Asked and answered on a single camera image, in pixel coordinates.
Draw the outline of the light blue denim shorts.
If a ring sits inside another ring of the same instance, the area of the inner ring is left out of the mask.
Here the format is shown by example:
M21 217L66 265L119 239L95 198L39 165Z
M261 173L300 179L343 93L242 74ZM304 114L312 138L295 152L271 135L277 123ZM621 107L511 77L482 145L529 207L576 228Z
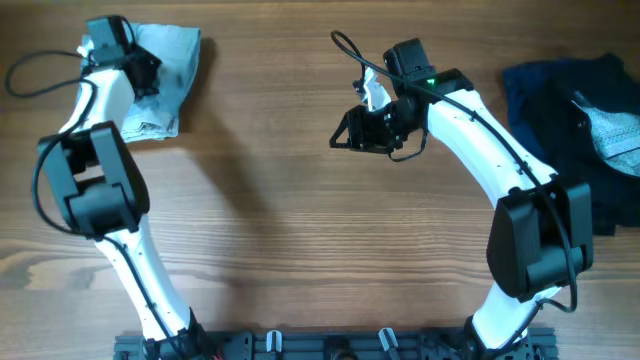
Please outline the light blue denim shorts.
M122 70L99 70L87 77L97 85L97 96L80 128L112 121L125 142L175 137L180 108L197 74L201 30L144 23L134 23L132 29L136 43L160 60L154 81L158 92L137 100Z

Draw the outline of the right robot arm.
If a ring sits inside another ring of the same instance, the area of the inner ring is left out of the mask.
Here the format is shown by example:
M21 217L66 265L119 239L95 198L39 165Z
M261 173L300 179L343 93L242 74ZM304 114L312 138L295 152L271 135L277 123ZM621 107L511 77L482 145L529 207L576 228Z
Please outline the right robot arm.
M334 44L360 65L353 86L360 102L345 113L329 144L335 149L403 159L409 136L443 143L491 202L486 248L493 278L482 304L457 332L427 337L428 356L439 350L464 359L553 359L553 333L532 321L557 294L578 293L577 278L594 261L591 191L532 155L488 111L458 69L437 71L422 43L411 39L365 59L342 32Z

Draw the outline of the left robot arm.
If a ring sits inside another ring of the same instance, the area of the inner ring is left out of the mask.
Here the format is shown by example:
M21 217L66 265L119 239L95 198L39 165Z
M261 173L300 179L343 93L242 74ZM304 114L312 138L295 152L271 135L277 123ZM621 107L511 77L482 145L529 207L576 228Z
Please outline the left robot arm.
M137 358L215 359L155 249L148 189L120 134L132 105L158 94L161 61L122 16L90 19L87 29L93 47L79 101L68 125L39 141L36 170L48 177L65 232L93 241L126 289L142 324Z

